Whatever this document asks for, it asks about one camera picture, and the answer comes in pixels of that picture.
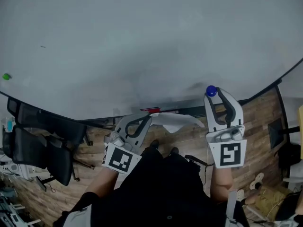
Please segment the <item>chair base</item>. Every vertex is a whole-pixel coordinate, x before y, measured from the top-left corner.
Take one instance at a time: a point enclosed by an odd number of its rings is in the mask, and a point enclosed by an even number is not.
[[[45,186],[45,183],[49,183],[51,182],[52,180],[55,180],[54,177],[50,177],[50,178],[46,178],[44,180],[41,180],[38,176],[36,176],[36,180],[37,180],[37,183],[38,185],[40,186],[40,188],[46,192],[46,186]]]
[[[77,164],[79,164],[79,165],[81,165],[81,166],[83,166],[83,167],[92,169],[92,170],[95,169],[95,166],[94,166],[94,165],[88,165],[88,164],[83,163],[83,162],[81,162],[81,161],[78,161],[78,160],[76,160],[76,159],[73,159],[73,162],[74,162],[74,163],[77,163]],[[74,167],[72,168],[71,174],[72,174],[72,177],[73,177],[73,179],[74,179],[75,181],[80,182],[80,178],[79,178],[79,177],[76,177]],[[41,188],[44,192],[46,192],[46,186],[45,186],[45,184],[46,184],[46,183],[49,183],[49,182],[51,182],[51,181],[53,181],[53,180],[55,180],[55,178],[52,176],[52,177],[46,178],[46,179],[44,179],[44,180],[41,180],[38,176],[36,176],[36,180],[37,180],[37,183],[38,183],[38,185],[40,186],[40,188]]]
[[[88,146],[93,146],[94,145],[94,142],[92,140],[89,140],[89,137],[87,135],[87,133],[85,132],[84,134],[84,140],[85,140],[85,143],[88,145]]]

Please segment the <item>black cable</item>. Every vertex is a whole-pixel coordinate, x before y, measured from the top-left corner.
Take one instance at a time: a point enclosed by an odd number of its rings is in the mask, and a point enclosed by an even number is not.
[[[2,160],[3,157],[5,157],[5,155],[3,155],[3,156],[0,158],[0,162],[2,162],[1,160]]]
[[[49,185],[50,186],[50,188],[51,188],[51,191],[52,191],[52,193],[55,193],[55,192],[57,192],[52,186],[51,186],[51,183],[47,183],[47,185]]]
[[[255,223],[255,224],[263,224],[263,223],[266,223],[267,221],[266,220],[258,220],[258,221],[256,221],[256,220],[252,220],[252,219],[250,219],[250,218],[247,218],[248,220],[250,220],[250,221],[252,221],[253,223]]]
[[[204,171],[204,179],[205,179],[205,183],[203,184],[203,186],[206,184],[206,169],[207,169],[207,167],[208,167],[208,166],[213,166],[213,165],[214,165],[214,163],[212,163],[212,164],[209,164],[209,165],[205,166],[205,171]]]
[[[10,172],[12,175],[14,175],[14,176],[20,176],[19,174],[14,173],[14,172],[12,172],[11,170],[9,170],[9,172]]]

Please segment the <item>white surface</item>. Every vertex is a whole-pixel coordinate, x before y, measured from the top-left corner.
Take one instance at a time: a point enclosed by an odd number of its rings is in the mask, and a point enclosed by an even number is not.
[[[303,183],[303,177],[284,177],[283,182]]]
[[[283,79],[282,83],[279,84],[280,93],[282,96],[283,104],[285,107],[288,127],[299,126],[298,121],[298,109],[303,105],[303,63],[298,65],[289,74],[287,74]],[[293,144],[301,145],[300,133],[289,134],[290,141]],[[292,165],[290,167],[290,177],[302,177],[303,176],[303,161],[300,163]],[[288,188],[298,190],[301,188],[302,184],[289,183]]]
[[[0,91],[73,119],[237,100],[302,57],[303,0],[0,0]]]
[[[29,181],[33,180],[34,177],[50,177],[50,173],[47,169],[41,169],[35,166],[15,164],[12,162],[12,159],[6,155],[0,155],[0,161],[5,163],[0,166],[0,172],[14,176],[13,174],[18,174],[20,177],[23,177]]]
[[[8,97],[0,94],[0,119],[10,118],[12,115],[7,110]]]
[[[190,115],[174,114],[174,113],[153,113],[151,114],[151,125],[163,125],[169,133],[175,133],[182,127],[191,124],[197,124],[204,128],[204,124]]]

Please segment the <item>office chair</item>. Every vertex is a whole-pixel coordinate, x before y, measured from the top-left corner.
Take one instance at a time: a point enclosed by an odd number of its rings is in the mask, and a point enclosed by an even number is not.
[[[36,177],[42,190],[46,191],[45,183],[56,179],[67,186],[71,175],[76,178],[73,163],[94,169],[93,165],[82,163],[73,158],[72,151],[66,147],[66,142],[54,136],[36,136],[25,129],[14,126],[13,131],[3,134],[3,151],[16,164],[36,166],[49,171],[52,177],[41,180]]]
[[[78,147],[86,141],[93,146],[87,136],[87,126],[53,113],[22,103],[11,97],[8,98],[7,110],[15,117],[16,125],[22,128],[38,128],[51,134],[56,133],[60,138],[68,140]]]

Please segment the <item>laminate floor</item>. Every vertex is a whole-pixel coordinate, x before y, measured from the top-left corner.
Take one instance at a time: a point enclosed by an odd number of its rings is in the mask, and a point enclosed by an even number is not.
[[[217,107],[217,111],[222,110],[222,106]],[[232,170],[236,188],[249,189],[249,184],[259,172],[265,174],[264,183],[275,186],[281,182],[281,173],[278,169],[278,157],[274,153],[280,148],[270,149],[269,134],[267,125],[272,121],[282,118],[282,111],[275,89],[272,89],[260,97],[254,99],[243,106],[245,122],[245,138],[248,140],[245,165]],[[159,150],[163,155],[168,155],[172,147],[178,147],[181,155],[194,155],[197,158],[213,162],[211,151],[208,150],[205,135],[207,133],[206,118],[200,118],[205,128],[192,125],[182,128],[176,133],[168,133],[162,126],[150,127],[144,143],[141,147],[148,147],[154,140],[160,141]],[[75,158],[94,164],[95,170],[90,170],[82,166],[75,165],[76,175],[80,177],[80,182],[71,179],[69,186],[62,186],[57,181],[53,181],[51,186],[56,190],[51,192],[40,190],[36,181],[29,182],[22,178],[10,177],[11,184],[14,185],[18,193],[20,202],[26,207],[34,218],[39,218],[46,226],[51,226],[58,219],[61,212],[70,210],[79,200],[87,186],[101,169],[101,162],[104,152],[103,137],[108,134],[107,130],[90,128],[89,137],[94,141],[94,146],[80,145]],[[209,194],[212,166],[207,168],[205,192]],[[200,176],[205,182],[204,169],[201,168]],[[116,183],[119,187],[125,175],[120,175]]]

